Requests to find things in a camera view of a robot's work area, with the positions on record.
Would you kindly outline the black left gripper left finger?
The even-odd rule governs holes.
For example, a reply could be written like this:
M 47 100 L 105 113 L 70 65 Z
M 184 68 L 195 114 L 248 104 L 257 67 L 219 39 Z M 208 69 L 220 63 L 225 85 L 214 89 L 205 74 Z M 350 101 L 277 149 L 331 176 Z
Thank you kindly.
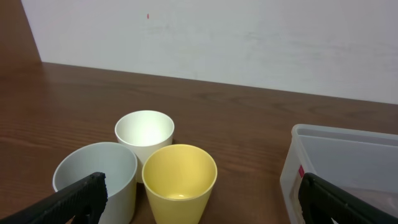
M 105 178 L 104 173 L 94 172 L 1 219 L 1 224 L 98 224 L 108 201 Z

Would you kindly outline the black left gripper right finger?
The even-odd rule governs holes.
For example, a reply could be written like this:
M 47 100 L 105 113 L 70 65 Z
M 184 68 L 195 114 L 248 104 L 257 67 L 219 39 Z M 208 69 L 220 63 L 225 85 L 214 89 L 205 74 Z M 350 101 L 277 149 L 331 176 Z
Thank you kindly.
M 306 224 L 397 224 L 397 218 L 307 172 L 298 191 Z

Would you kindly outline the grey plastic cup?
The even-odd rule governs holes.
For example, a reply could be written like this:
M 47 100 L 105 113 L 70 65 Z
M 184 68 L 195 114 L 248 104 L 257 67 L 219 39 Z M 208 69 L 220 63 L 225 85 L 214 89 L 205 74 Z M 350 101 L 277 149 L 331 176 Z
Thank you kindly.
M 59 191 L 94 173 L 105 174 L 108 201 L 99 222 L 128 224 L 136 206 L 137 157 L 116 142 L 98 142 L 68 155 L 56 168 L 52 185 Z

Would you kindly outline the white plastic cup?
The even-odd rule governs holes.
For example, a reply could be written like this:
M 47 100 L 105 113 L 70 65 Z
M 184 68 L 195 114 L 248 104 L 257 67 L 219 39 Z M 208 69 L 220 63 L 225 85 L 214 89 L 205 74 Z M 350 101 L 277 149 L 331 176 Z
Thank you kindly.
M 172 144 L 174 131 L 174 121 L 168 115 L 152 110 L 129 113 L 116 123 L 114 132 L 118 142 L 137 156 L 138 183 L 143 183 L 145 162 L 156 150 Z

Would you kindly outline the yellow plastic cup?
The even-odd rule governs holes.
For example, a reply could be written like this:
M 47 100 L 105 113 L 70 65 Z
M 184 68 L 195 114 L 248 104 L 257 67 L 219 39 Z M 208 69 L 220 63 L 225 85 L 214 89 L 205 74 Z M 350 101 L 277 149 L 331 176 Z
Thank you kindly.
M 155 151 L 142 168 L 155 222 L 199 223 L 217 176 L 215 160 L 199 147 L 173 144 Z

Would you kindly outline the clear plastic storage box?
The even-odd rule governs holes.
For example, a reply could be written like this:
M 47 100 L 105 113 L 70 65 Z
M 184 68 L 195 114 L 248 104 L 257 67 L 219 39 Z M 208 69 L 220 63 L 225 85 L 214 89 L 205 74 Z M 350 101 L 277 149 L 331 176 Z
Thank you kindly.
M 304 222 L 298 194 L 307 172 L 397 216 L 396 135 L 296 124 L 280 176 L 291 223 Z

